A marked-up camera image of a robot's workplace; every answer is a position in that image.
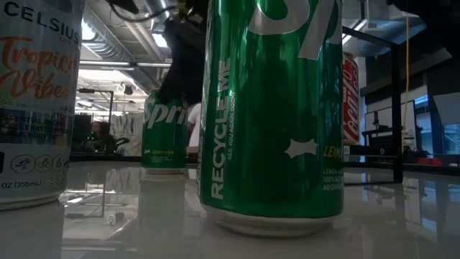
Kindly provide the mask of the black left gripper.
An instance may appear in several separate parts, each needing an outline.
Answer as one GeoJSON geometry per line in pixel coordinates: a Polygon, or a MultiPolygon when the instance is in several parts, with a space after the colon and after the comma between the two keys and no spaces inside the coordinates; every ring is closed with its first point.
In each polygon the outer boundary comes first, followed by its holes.
{"type": "Polygon", "coordinates": [[[162,82],[160,100],[184,99],[201,102],[207,30],[207,6],[167,6],[165,39],[172,53],[172,65],[162,82]]]}

